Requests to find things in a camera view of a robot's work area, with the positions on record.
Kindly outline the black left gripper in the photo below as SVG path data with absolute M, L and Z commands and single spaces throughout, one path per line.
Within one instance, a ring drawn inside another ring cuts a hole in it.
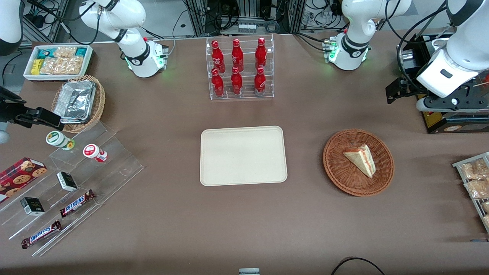
M 421 91 L 405 78 L 399 77 L 385 88 L 387 104 L 397 99 L 415 96 Z M 429 95 L 421 99 L 421 108 L 487 108 L 488 99 L 482 95 L 479 87 L 462 85 L 446 97 Z

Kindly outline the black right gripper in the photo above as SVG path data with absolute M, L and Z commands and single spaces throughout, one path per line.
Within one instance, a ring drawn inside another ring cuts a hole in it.
M 26 128 L 42 124 L 63 131 L 61 117 L 45 108 L 26 108 L 26 101 L 10 90 L 0 87 L 0 122 L 15 123 Z

